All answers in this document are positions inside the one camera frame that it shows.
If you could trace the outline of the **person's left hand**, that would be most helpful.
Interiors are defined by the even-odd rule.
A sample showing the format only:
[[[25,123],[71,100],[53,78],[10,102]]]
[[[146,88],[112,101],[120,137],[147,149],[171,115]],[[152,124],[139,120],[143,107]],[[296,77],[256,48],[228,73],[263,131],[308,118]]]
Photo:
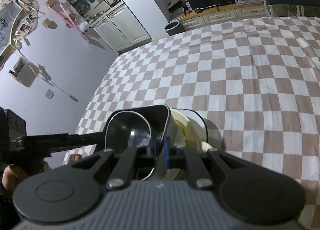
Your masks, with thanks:
[[[28,177],[30,176],[22,168],[12,164],[4,169],[1,184],[5,190],[13,192]]]

